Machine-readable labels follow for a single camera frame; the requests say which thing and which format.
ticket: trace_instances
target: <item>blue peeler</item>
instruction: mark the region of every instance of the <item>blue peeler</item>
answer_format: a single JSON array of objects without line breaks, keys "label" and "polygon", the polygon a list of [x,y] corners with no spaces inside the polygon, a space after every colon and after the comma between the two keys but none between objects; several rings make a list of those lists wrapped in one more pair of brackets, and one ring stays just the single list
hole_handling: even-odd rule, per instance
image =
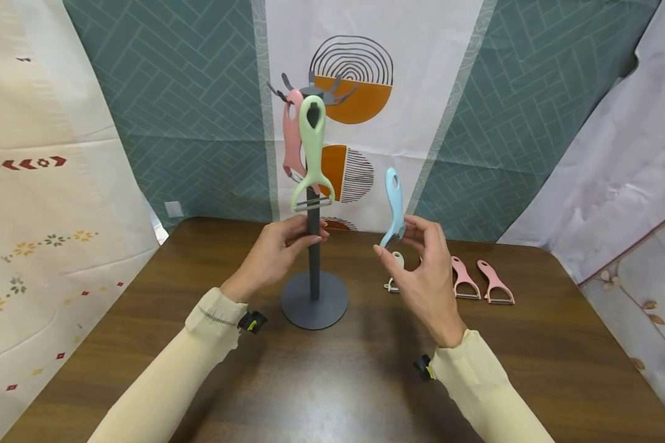
[{"label": "blue peeler", "polygon": [[400,241],[406,231],[406,222],[404,221],[404,210],[401,200],[401,182],[394,168],[387,169],[387,177],[384,180],[387,187],[387,199],[392,208],[392,225],[387,234],[381,239],[379,246],[389,248],[392,244]]}]

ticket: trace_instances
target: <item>pink peeler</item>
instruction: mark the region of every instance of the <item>pink peeler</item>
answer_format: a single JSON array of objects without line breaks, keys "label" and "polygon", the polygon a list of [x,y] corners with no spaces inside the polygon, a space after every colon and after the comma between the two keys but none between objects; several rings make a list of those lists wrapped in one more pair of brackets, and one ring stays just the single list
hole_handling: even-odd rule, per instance
[{"label": "pink peeler", "polygon": [[[500,305],[514,305],[515,297],[512,295],[512,291],[505,286],[504,283],[500,280],[495,269],[492,266],[488,265],[487,261],[478,260],[478,268],[480,271],[485,274],[488,279],[488,290],[485,293],[485,299],[488,300],[488,303],[500,304]],[[508,298],[491,298],[490,290],[491,289],[502,289],[508,295]]]},{"label": "pink peeler", "polygon": [[[294,179],[296,183],[305,177],[307,171],[300,160],[300,139],[299,114],[300,105],[303,103],[303,94],[298,89],[292,89],[286,97],[284,104],[284,144],[286,153],[284,155],[284,171],[286,175]],[[289,117],[291,105],[295,108],[296,115]],[[320,187],[313,185],[315,193],[320,194]]]},{"label": "pink peeler", "polygon": [[[460,258],[456,256],[452,256],[451,267],[453,267],[453,270],[458,275],[458,277],[456,277],[456,282],[453,284],[453,294],[455,295],[455,297],[481,300],[482,297],[480,295],[480,289],[478,289],[478,285],[476,285],[473,279],[471,279],[470,276],[468,275],[468,270],[466,269],[465,265],[463,265],[463,261],[461,261]],[[462,283],[471,285],[471,287],[475,290],[475,294],[458,293],[457,292],[458,285]]]}]

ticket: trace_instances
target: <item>peeler blade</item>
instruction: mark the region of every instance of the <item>peeler blade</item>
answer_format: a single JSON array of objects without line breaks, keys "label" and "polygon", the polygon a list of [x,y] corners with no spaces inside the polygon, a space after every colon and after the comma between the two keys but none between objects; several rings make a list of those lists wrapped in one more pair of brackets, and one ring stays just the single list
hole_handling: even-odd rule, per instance
[{"label": "peeler blade", "polygon": [[305,212],[306,210],[319,209],[332,204],[333,201],[329,197],[320,196],[317,199],[310,199],[296,204],[294,210],[296,212]]}]

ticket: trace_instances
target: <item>vegetable peeler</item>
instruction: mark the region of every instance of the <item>vegetable peeler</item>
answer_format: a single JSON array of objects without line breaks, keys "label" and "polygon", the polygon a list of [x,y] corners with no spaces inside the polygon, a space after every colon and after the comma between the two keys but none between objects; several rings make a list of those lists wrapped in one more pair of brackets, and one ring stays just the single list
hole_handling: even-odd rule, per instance
[{"label": "vegetable peeler", "polygon": [[[298,183],[292,192],[291,209],[295,212],[322,208],[333,204],[334,188],[331,181],[323,175],[323,137],[325,134],[325,104],[318,96],[308,96],[300,104],[299,130],[300,140],[303,142],[305,163],[307,171],[303,180]],[[298,201],[298,196],[306,188],[313,185],[323,185],[328,188],[329,196],[320,196],[318,199]]]},{"label": "vegetable peeler", "polygon": [[[451,257],[451,267],[453,267],[453,270],[457,274],[456,282],[453,284],[453,293],[455,294],[456,298],[472,298],[474,300],[482,300],[480,289],[478,289],[478,285],[476,285],[473,279],[471,279],[468,275],[468,270],[466,269],[465,265],[463,265],[463,261],[454,255]],[[457,291],[458,285],[462,283],[470,285],[471,288],[475,290],[475,294],[459,293]]]},{"label": "vegetable peeler", "polygon": [[[300,129],[299,129],[299,116],[300,105],[303,103],[303,94],[298,89],[291,89],[286,102],[284,104],[284,144],[286,145],[286,153],[284,155],[284,172],[286,175],[294,179],[296,183],[300,183],[305,177],[305,167],[303,162],[300,161]],[[294,107],[296,115],[293,118],[289,117],[291,106]],[[313,185],[315,193],[320,193],[320,187]]]},{"label": "vegetable peeler", "polygon": [[404,222],[404,211],[401,199],[401,182],[394,168],[387,169],[387,176],[384,180],[387,187],[387,199],[389,206],[392,207],[392,225],[387,234],[381,239],[379,246],[389,248],[392,244],[400,241],[406,232],[406,222]]},{"label": "vegetable peeler", "polygon": [[[499,276],[495,272],[492,266],[488,265],[487,261],[478,260],[478,268],[480,271],[488,278],[488,290],[485,293],[485,298],[488,300],[488,303],[498,304],[498,305],[514,305],[515,297],[512,295],[512,291],[505,286],[502,281],[500,281]],[[509,298],[492,298],[490,297],[491,289],[502,289],[508,295]]]},{"label": "vegetable peeler", "polygon": [[[402,256],[401,252],[394,251],[392,252],[392,256],[399,266],[404,269],[404,256]],[[399,292],[399,288],[394,285],[394,278],[389,279],[389,283],[384,284],[384,289],[387,289],[387,292]]]}]

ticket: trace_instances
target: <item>cream sleeve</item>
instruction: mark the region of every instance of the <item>cream sleeve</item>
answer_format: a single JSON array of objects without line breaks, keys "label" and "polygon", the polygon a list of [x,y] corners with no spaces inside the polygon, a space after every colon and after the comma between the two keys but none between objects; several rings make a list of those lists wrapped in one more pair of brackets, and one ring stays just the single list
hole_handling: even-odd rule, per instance
[{"label": "cream sleeve", "polygon": [[429,368],[486,443],[554,441],[477,331],[466,330],[453,349],[437,348]]},{"label": "cream sleeve", "polygon": [[185,327],[108,411],[89,443],[167,443],[195,393],[239,341],[247,305],[214,288]]}]

